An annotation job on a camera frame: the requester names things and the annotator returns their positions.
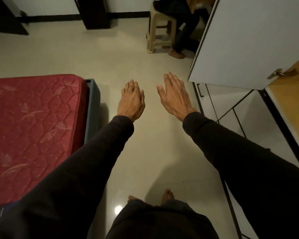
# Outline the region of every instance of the tiled floor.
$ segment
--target tiled floor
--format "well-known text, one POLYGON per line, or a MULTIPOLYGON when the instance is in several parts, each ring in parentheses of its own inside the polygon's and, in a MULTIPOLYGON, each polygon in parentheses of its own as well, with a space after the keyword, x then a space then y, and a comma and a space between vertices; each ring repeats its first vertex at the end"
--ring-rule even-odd
MULTIPOLYGON (((0 78, 59 73, 93 78, 101 91, 102 124, 116 115, 121 88, 129 79, 144 89, 146 109, 112 170, 93 224, 94 237, 104 237, 114 208, 126 205, 128 195, 156 205, 164 189, 171 188, 177 199, 211 220, 219 238, 237 238, 218 172, 157 95, 155 86, 163 83, 165 72, 187 80, 192 59, 148 54, 147 28, 148 19, 140 18, 120 19, 110 30, 87 31, 74 21, 30 24, 28 37, 0 34, 0 78)), ((192 84, 185 84, 198 109, 192 84)))

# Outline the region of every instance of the finger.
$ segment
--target finger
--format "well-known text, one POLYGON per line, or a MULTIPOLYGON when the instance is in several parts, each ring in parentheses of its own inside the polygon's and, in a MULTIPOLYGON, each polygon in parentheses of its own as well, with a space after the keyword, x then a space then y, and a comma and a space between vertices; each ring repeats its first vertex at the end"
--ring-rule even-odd
POLYGON ((181 86, 182 83, 180 82, 180 79, 176 75, 173 75, 173 77, 174 77, 174 80, 176 81, 176 84, 181 86))
POLYGON ((160 96, 161 99, 165 99, 166 98, 166 93, 165 93, 165 90, 163 88, 162 85, 156 85, 156 88, 157 88, 157 92, 160 96))
POLYGON ((167 74, 164 74, 164 83, 165 83, 165 88, 171 87, 171 79, 167 74))
POLYGON ((130 87, 128 88, 128 91, 134 92, 134 80, 130 80, 130 87))
POLYGON ((170 71, 167 73, 167 75, 168 75, 169 79, 171 80, 171 85, 175 86, 176 85, 176 81, 175 81, 174 76, 171 74, 170 71))
POLYGON ((145 104, 145 96, 144 96, 144 90, 140 90, 141 93, 141 105, 145 104))
POLYGON ((125 91, 128 91, 129 88, 129 81, 125 84, 125 91))
POLYGON ((134 92, 135 93, 140 93, 140 87, 138 86, 137 81, 134 82, 134 92))

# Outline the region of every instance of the red mattress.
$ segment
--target red mattress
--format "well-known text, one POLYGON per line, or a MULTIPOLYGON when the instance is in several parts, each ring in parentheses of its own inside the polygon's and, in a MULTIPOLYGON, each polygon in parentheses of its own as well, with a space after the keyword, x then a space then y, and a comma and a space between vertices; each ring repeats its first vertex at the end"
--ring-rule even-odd
POLYGON ((0 204, 83 145, 88 87, 75 75, 0 79, 0 204))

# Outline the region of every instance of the plastic stool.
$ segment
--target plastic stool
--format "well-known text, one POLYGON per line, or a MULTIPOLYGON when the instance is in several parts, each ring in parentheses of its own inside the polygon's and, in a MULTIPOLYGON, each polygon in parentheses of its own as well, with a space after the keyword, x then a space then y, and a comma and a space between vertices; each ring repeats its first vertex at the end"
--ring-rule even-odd
POLYGON ((163 13, 160 13, 155 10, 153 3, 150 8, 150 32, 147 33, 147 52, 153 53, 155 45, 161 46, 172 46, 175 42, 176 35, 176 19, 170 16, 167 16, 163 13), (157 26, 158 21, 167 21, 165 26, 157 26), (168 32, 171 32, 171 38, 168 41, 156 40, 156 29, 157 28, 167 28, 168 32))

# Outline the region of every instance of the foot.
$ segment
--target foot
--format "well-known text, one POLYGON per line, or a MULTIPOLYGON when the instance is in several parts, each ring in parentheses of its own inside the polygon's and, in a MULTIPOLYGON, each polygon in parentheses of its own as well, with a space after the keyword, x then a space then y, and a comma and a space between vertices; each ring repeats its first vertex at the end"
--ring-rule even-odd
POLYGON ((178 53, 178 52, 176 52, 173 49, 169 50, 168 55, 172 56, 172 57, 174 57, 176 59, 180 59, 180 60, 183 59, 183 58, 185 58, 185 55, 183 53, 178 53))
POLYGON ((165 193, 163 194, 163 199, 162 199, 161 205, 165 204, 166 201, 168 201, 169 199, 174 199, 174 194, 171 191, 171 189, 166 189, 165 193))
POLYGON ((134 197, 134 196, 132 196, 132 195, 129 195, 129 196, 128 196, 128 202, 130 202, 130 201, 132 201, 132 200, 134 200, 134 199, 139 199, 139 198, 136 198, 136 197, 134 197))

